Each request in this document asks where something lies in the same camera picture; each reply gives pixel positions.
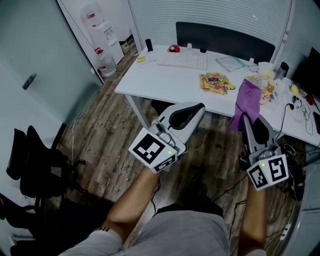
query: handle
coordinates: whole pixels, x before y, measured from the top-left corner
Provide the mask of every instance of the handle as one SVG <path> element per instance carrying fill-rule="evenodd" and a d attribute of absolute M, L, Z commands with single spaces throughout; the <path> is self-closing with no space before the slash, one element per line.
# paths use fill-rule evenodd
<path fill-rule="evenodd" d="M 27 90 L 27 89 L 29 88 L 29 86 L 31 85 L 31 83 L 35 80 L 36 76 L 37 76 L 36 73 L 33 73 L 32 75 L 30 75 L 30 76 L 28 77 L 28 79 L 24 82 L 22 88 L 23 88 L 24 90 Z"/>

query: computer screen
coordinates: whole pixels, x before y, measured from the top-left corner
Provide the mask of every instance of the computer screen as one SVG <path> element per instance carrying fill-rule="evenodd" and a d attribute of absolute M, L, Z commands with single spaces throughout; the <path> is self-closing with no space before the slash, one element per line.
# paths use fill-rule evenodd
<path fill-rule="evenodd" d="M 301 87 L 309 94 L 320 99 L 320 53 L 314 48 L 311 49 L 308 59 L 303 67 L 303 74 L 300 76 Z"/>

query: wooden floor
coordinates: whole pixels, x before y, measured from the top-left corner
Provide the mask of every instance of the wooden floor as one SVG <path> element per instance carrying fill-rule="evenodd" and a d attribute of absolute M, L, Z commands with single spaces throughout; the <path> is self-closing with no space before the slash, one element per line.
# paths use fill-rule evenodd
<path fill-rule="evenodd" d="M 66 129 L 58 146 L 70 159 L 73 147 L 73 161 L 86 160 L 86 165 L 77 169 L 75 179 L 98 199 L 115 202 L 143 168 L 128 152 L 142 126 L 126 98 L 114 93 L 119 81 L 136 59 L 136 52 L 136 46 L 131 42 L 130 51 L 118 65 L 116 74 L 106 81 L 105 86 L 89 103 L 74 126 Z M 141 104 L 149 121 L 158 117 L 151 107 L 150 100 L 141 99 Z M 238 154 L 243 150 L 241 133 L 228 129 L 229 121 L 228 117 L 205 113 L 187 144 L 189 153 L 175 163 L 170 172 L 162 172 L 161 189 L 154 197 L 157 208 L 174 203 L 185 189 L 205 193 L 213 200 L 244 177 L 246 173 L 240 171 L 238 164 Z M 305 148 L 304 143 L 292 138 L 284 137 L 282 140 L 298 152 Z M 235 189 L 216 201 L 224 210 L 228 229 L 233 220 L 235 204 L 246 199 L 247 182 L 248 179 L 245 178 Z M 68 193 L 68 198 L 79 203 L 83 200 L 83 196 L 76 190 Z M 60 199 L 56 198 L 53 203 L 59 207 Z M 277 246 L 281 234 L 279 231 L 288 223 L 293 206 L 294 201 L 290 196 L 285 197 L 275 186 L 268 189 L 268 255 L 272 255 Z M 236 209 L 230 241 L 231 255 L 237 254 L 244 209 L 245 204 L 239 205 Z M 150 220 L 153 214 L 154 209 L 150 203 L 126 246 L 130 246 L 141 226 Z"/>

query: keyboard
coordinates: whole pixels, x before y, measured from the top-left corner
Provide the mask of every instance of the keyboard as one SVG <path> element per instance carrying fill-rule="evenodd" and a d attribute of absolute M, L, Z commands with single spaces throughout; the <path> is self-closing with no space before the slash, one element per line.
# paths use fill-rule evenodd
<path fill-rule="evenodd" d="M 204 54 L 164 52 L 158 58 L 157 65 L 206 70 L 208 58 Z"/>

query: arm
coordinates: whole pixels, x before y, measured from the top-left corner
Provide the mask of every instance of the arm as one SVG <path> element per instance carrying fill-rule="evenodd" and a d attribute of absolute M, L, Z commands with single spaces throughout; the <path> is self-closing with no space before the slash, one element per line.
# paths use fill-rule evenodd
<path fill-rule="evenodd" d="M 267 199 L 266 190 L 256 191 L 248 181 L 246 206 L 240 229 L 238 255 L 264 249 L 267 234 Z"/>
<path fill-rule="evenodd" d="M 124 242 L 147 208 L 158 178 L 159 173 L 154 174 L 144 168 L 113 205 L 102 226 L 118 233 Z"/>

